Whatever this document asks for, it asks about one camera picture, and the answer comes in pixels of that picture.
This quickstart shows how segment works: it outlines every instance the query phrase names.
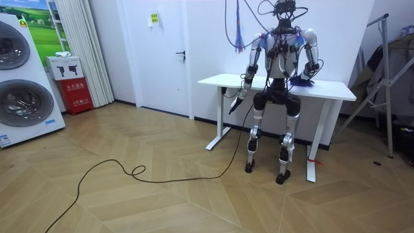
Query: desk top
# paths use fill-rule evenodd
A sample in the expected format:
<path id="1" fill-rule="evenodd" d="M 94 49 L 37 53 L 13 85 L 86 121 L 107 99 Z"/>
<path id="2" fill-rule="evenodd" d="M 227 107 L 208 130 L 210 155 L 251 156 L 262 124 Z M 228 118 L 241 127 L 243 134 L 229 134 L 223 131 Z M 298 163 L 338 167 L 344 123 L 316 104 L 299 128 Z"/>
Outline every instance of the desk top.
<path id="1" fill-rule="evenodd" d="M 240 88 L 241 82 L 239 74 L 220 74 L 211 78 L 198 81 L 201 84 L 214 85 L 217 87 Z M 355 101 L 355 95 L 343 82 L 313 80 L 315 82 L 313 87 L 298 87 L 294 86 L 289 93 L 298 96 L 310 96 L 316 98 L 328 98 L 333 100 L 348 100 Z M 263 90 L 265 87 L 266 77 L 254 76 L 252 89 Z"/>

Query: robot leg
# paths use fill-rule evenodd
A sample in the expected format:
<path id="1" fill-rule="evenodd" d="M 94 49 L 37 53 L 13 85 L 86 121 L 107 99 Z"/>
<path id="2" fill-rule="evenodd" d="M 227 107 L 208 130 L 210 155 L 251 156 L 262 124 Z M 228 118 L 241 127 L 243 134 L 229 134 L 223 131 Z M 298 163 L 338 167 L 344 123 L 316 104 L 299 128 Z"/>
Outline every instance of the robot leg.
<path id="1" fill-rule="evenodd" d="M 301 101 L 299 97 L 288 94 L 286 102 L 286 135 L 282 135 L 280 139 L 280 153 L 279 153 L 279 175 L 276 177 L 276 183 L 283 184 L 289 177 L 290 171 L 287 169 L 289 162 L 292 161 L 294 147 L 294 136 L 298 126 L 300 117 Z"/>
<path id="2" fill-rule="evenodd" d="M 254 154 L 257 151 L 259 146 L 259 139 L 261 137 L 261 120 L 263 114 L 265 113 L 266 98 L 265 93 L 257 93 L 253 99 L 254 108 L 253 108 L 253 126 L 250 130 L 250 138 L 247 143 L 247 162 L 246 162 L 246 173 L 251 173 L 254 167 Z"/>

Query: baseboard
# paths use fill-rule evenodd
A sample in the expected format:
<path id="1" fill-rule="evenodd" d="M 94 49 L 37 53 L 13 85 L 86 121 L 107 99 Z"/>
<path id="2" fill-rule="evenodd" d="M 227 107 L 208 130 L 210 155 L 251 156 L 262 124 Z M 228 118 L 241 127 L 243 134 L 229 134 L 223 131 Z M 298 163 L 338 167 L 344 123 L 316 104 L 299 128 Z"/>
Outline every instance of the baseboard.
<path id="1" fill-rule="evenodd" d="M 136 107 L 136 104 L 135 103 L 131 103 L 131 102 L 128 102 L 128 101 L 123 101 L 123 100 L 114 100 L 115 102 L 118 102 L 118 103 L 121 103 L 121 104 L 126 104 L 126 105 L 130 105 L 130 106 L 134 106 L 134 107 Z"/>
<path id="2" fill-rule="evenodd" d="M 205 122 L 205 123 L 217 125 L 217 121 L 216 120 L 209 120 L 209 119 L 205 119 L 205 118 L 201 118 L 201 117 L 197 117 L 197 116 L 194 117 L 194 120 L 197 120 L 199 122 Z M 232 129 L 242 130 L 242 131 L 245 131 L 245 132 L 250 132 L 250 129 L 249 128 L 246 128 L 246 127 L 243 127 L 242 128 L 241 126 L 235 126 L 233 124 L 228 124 L 228 123 L 224 123 L 223 125 L 225 127 L 230 127 Z M 273 138 L 273 139 L 278 139 L 278 140 L 280 138 L 280 135 L 278 135 L 278 134 L 269 133 L 269 132 L 265 132 L 265 131 L 262 131 L 262 135 L 263 136 L 266 136 L 266 137 Z M 311 141 L 302 140 L 302 139 L 295 139 L 295 143 L 301 144 L 301 145 L 305 145 L 305 146 L 312 145 L 312 142 Z M 330 147 L 331 147 L 331 145 L 324 145 L 324 144 L 319 144 L 319 146 L 318 146 L 319 149 L 326 150 L 326 151 L 329 151 L 329 148 Z"/>
<path id="3" fill-rule="evenodd" d="M 350 115 L 349 114 L 345 114 L 345 113 L 340 113 L 338 115 L 338 117 L 340 117 L 340 118 L 349 118 Z M 374 122 L 375 123 L 375 118 L 371 118 L 371 117 L 367 117 L 367 116 L 355 116 L 354 119 L 364 120 L 364 121 Z"/>
<path id="4" fill-rule="evenodd" d="M 159 109 L 153 109 L 152 107 L 144 107 L 144 106 L 142 106 L 142 108 L 149 109 L 149 110 L 153 110 L 153 111 L 158 111 L 160 113 L 167 113 L 167 114 L 170 114 L 170 115 L 175 115 L 175 116 L 179 116 L 179 117 L 189 118 L 189 116 L 186 116 L 186 115 L 182 115 L 182 114 L 178 114 L 178 113 L 172 113 L 172 112 L 169 112 L 169 111 L 164 111 L 164 110 L 159 110 Z"/>

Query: white desk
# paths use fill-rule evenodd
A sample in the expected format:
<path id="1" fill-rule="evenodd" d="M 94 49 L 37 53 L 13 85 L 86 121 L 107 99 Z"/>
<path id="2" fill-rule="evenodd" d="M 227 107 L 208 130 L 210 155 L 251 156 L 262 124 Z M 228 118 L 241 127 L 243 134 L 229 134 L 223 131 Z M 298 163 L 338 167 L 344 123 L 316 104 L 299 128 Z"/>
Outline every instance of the white desk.
<path id="1" fill-rule="evenodd" d="M 240 88 L 241 79 L 239 74 L 220 74 L 211 78 L 206 78 L 199 81 L 201 84 L 213 85 L 217 88 L 217 136 L 207 145 L 206 149 L 211 150 L 230 130 L 229 127 L 223 128 L 223 95 L 222 88 Z M 263 90 L 265 88 L 266 77 L 255 76 L 252 83 L 252 89 Z M 309 96 L 315 98 L 322 98 L 323 107 L 319 117 L 318 127 L 316 128 L 315 136 L 311 146 L 307 146 L 308 161 L 307 161 L 307 180 L 316 182 L 315 159 L 316 152 L 321 140 L 325 121 L 331 108 L 332 100 L 347 100 L 355 101 L 355 95 L 342 82 L 321 81 L 314 80 L 313 87 L 297 87 L 294 86 L 289 93 L 298 96 Z"/>

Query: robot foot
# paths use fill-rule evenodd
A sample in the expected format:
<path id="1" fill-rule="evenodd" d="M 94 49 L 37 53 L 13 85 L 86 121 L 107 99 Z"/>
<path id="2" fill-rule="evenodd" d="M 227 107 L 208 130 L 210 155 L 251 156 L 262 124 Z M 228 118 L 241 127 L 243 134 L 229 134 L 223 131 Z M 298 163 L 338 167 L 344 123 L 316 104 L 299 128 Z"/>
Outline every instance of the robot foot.
<path id="1" fill-rule="evenodd" d="M 279 174 L 276 177 L 276 183 L 277 184 L 283 184 L 287 179 L 289 179 L 289 177 L 290 177 L 290 171 L 286 170 L 285 175 Z"/>
<path id="2" fill-rule="evenodd" d="M 252 163 L 249 164 L 248 162 L 246 162 L 246 168 L 245 168 L 245 172 L 246 173 L 252 173 L 254 167 L 254 159 L 252 160 Z"/>

